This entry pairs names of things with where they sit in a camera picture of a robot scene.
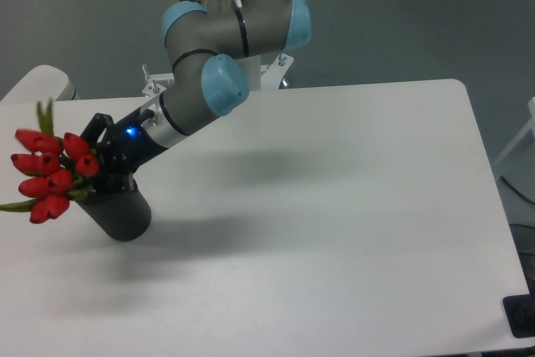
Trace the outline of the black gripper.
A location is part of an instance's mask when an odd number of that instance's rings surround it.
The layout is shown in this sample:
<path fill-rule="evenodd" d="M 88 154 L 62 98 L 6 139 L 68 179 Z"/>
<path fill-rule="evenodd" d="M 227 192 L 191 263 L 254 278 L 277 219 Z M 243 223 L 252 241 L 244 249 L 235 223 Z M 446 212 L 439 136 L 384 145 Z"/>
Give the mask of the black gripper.
<path fill-rule="evenodd" d="M 91 179 L 90 195 L 119 194 L 135 190 L 133 174 L 166 148 L 157 144 L 143 127 L 155 117 L 152 110 L 140 109 L 114 122 L 110 115 L 96 113 L 80 137 L 96 149 L 106 173 Z"/>

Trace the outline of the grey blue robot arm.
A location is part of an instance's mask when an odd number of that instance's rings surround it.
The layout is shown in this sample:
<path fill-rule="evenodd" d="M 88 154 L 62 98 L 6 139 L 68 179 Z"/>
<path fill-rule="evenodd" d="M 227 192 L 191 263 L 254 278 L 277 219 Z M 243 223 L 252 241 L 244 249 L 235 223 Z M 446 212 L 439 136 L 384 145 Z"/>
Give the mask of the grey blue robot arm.
<path fill-rule="evenodd" d="M 133 173 L 218 118 L 249 94 L 239 60 L 308 43 L 305 0 L 194 0 L 170 6 L 162 36 L 175 84 L 119 121 L 97 114 L 83 132 L 99 173 L 82 182 L 90 194 L 133 188 Z"/>

